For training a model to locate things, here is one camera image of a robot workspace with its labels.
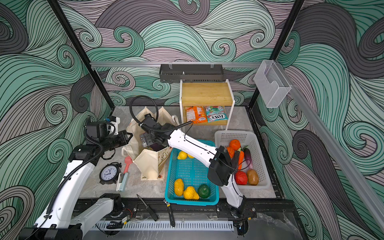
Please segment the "large yellow pear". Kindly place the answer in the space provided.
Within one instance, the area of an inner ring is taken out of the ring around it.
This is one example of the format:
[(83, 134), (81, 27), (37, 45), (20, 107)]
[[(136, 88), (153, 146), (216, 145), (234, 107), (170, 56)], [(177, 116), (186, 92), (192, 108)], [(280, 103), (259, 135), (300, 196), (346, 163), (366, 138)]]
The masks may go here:
[(186, 200), (199, 200), (200, 196), (193, 186), (189, 186), (183, 193), (184, 199)]

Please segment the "yellow starfruit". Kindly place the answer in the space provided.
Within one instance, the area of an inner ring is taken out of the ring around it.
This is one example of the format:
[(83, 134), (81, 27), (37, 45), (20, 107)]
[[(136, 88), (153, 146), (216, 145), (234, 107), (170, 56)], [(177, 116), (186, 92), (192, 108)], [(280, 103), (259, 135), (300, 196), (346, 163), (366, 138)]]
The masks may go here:
[(184, 194), (184, 182), (182, 179), (175, 180), (174, 193), (178, 197), (181, 197)]

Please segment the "orange tomato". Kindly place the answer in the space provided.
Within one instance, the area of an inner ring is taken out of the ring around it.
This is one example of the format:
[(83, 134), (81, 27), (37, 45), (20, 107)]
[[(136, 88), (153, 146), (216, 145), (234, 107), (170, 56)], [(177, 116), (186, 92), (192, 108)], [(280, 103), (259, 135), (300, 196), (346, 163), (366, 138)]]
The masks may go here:
[(234, 151), (237, 151), (238, 149), (241, 148), (241, 143), (240, 143), (239, 140), (234, 139), (234, 140), (231, 140), (231, 141), (230, 141), (229, 146), (230, 146)]

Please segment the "white plastic basket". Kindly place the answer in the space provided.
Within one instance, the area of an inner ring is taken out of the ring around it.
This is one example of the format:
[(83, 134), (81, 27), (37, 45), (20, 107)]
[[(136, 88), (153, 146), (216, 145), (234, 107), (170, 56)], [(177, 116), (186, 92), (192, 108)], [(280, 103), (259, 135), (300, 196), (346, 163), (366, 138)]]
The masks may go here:
[(238, 130), (227, 130), (215, 132), (215, 144), (216, 147), (224, 146), (227, 147), (232, 140), (239, 140), (242, 147), (248, 146), (253, 161), (253, 169), (259, 176), (259, 183), (256, 186), (238, 185), (240, 190), (261, 190), (268, 189), (271, 186), (271, 180), (265, 164), (265, 159), (258, 141), (257, 136), (253, 132), (238, 131)]

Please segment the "white wooden shelf rack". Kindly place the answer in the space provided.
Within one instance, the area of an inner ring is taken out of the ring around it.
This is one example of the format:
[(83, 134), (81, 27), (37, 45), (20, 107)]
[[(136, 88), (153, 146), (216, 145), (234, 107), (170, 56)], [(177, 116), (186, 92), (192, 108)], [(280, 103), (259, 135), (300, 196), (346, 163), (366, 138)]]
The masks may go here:
[(180, 113), (182, 122), (186, 122), (186, 107), (193, 106), (222, 106), (229, 107), (226, 112), (228, 119), (212, 123), (201, 123), (202, 126), (225, 126), (229, 128), (235, 106), (234, 94), (230, 81), (221, 83), (184, 83), (180, 81)]

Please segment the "orange Fox's candy bag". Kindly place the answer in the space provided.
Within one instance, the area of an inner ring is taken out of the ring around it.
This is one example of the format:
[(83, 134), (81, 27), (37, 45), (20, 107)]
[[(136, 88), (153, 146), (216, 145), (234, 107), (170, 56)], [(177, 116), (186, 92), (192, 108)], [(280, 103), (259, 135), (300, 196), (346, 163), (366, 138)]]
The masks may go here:
[(202, 106), (186, 107), (186, 120), (194, 124), (207, 123), (206, 110)]

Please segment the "brown potato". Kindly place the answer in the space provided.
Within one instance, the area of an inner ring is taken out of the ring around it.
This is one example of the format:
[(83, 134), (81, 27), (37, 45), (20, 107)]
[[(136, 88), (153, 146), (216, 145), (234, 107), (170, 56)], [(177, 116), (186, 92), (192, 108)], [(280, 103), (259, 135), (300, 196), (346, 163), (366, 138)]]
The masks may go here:
[(254, 169), (249, 169), (247, 171), (248, 184), (251, 186), (257, 186), (260, 182), (259, 175)]

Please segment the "black adjustable wrench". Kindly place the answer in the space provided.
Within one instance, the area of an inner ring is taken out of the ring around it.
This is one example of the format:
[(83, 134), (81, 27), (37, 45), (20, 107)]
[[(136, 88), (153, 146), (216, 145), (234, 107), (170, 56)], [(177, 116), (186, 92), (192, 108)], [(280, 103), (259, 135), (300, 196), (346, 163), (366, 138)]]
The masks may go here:
[(176, 226), (176, 222), (175, 222), (175, 218), (174, 218), (171, 204), (166, 199), (164, 199), (164, 203), (167, 205), (167, 210), (168, 210), (169, 219), (170, 219), (170, 225), (171, 225), (171, 227), (174, 228)]

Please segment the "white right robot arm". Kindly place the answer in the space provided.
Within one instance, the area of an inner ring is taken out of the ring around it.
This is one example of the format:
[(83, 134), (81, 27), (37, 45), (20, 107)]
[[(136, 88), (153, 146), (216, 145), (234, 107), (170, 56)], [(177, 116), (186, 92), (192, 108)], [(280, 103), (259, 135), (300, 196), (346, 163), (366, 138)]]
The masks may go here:
[(142, 121), (136, 117), (134, 120), (156, 144), (176, 148), (200, 161), (208, 168), (208, 179), (221, 187), (232, 209), (239, 212), (243, 210), (246, 197), (241, 194), (235, 182), (237, 161), (230, 158), (225, 147), (215, 148), (205, 145), (184, 133), (181, 128), (191, 125), (193, 123), (191, 121), (177, 126), (169, 123), (161, 125), (151, 114), (146, 114)]

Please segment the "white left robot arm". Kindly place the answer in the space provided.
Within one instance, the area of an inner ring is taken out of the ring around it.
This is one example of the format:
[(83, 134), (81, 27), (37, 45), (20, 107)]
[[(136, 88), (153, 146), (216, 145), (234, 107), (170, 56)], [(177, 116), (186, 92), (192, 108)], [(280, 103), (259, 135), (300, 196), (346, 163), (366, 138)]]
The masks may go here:
[(65, 174), (48, 206), (31, 228), (24, 228), (20, 240), (81, 240), (107, 215), (120, 216), (123, 203), (119, 194), (103, 194), (95, 204), (73, 218), (80, 193), (107, 151), (125, 146), (133, 137), (118, 130), (120, 118), (109, 116), (104, 121), (87, 120), (84, 128), (86, 142), (74, 147)]

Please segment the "teal Fox's candy bag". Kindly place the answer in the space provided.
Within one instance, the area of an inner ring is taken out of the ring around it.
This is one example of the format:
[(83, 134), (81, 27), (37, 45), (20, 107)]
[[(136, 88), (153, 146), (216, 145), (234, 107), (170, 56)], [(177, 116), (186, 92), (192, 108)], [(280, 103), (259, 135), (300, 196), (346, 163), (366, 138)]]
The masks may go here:
[(225, 121), (228, 119), (225, 108), (222, 106), (205, 106), (208, 123)]

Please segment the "cream floral tote bag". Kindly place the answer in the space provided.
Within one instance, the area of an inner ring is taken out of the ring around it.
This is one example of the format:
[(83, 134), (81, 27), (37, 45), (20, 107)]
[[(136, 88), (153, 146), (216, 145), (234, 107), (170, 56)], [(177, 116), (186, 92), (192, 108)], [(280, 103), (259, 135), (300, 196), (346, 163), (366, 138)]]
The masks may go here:
[[(152, 113), (145, 107), (136, 117), (143, 121), (146, 114), (151, 114), (154, 117), (156, 113)], [(169, 114), (164, 107), (159, 109), (159, 114), (158, 123), (161, 125), (169, 123), (177, 126), (180, 124), (178, 117)], [(133, 160), (133, 163), (141, 172), (142, 181), (163, 179), (165, 173), (164, 166), (171, 154), (172, 147), (165, 147), (159, 151), (155, 151), (150, 147), (144, 147), (140, 135), (144, 134), (145, 131), (139, 127), (139, 124), (134, 119), (131, 120), (126, 131), (133, 134), (133, 137), (130, 139), (129, 144), (122, 148), (121, 153), (124, 157), (130, 157)]]

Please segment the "red tomato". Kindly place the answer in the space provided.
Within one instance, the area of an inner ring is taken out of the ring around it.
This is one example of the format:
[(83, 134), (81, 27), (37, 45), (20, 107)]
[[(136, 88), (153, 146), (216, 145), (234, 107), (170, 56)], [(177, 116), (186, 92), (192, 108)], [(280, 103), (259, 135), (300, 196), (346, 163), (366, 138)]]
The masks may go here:
[(245, 172), (238, 171), (235, 175), (237, 185), (245, 186), (248, 183), (248, 176)]

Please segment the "teal plastic basket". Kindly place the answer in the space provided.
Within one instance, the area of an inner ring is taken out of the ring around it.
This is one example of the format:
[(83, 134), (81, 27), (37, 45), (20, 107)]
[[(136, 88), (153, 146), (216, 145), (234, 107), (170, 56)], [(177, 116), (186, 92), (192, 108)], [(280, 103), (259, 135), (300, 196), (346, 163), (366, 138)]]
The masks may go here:
[[(180, 150), (173, 148), (170, 155), (165, 200), (170, 204), (191, 206), (214, 206), (219, 202), (219, 187), (208, 179), (208, 168), (197, 159), (186, 158), (178, 160)], [(174, 182), (181, 179), (185, 188), (194, 187), (197, 191), (200, 185), (207, 185), (211, 191), (208, 198), (199, 200), (186, 200), (179, 197), (174, 191)]]

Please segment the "clear acrylic wall holder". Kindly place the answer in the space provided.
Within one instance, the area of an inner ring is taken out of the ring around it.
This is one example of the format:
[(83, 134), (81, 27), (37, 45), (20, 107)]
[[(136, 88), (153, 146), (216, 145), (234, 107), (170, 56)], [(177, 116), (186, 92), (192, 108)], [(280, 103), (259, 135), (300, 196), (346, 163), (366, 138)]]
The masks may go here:
[(262, 61), (254, 81), (267, 108), (278, 108), (292, 89), (283, 66), (273, 60)]

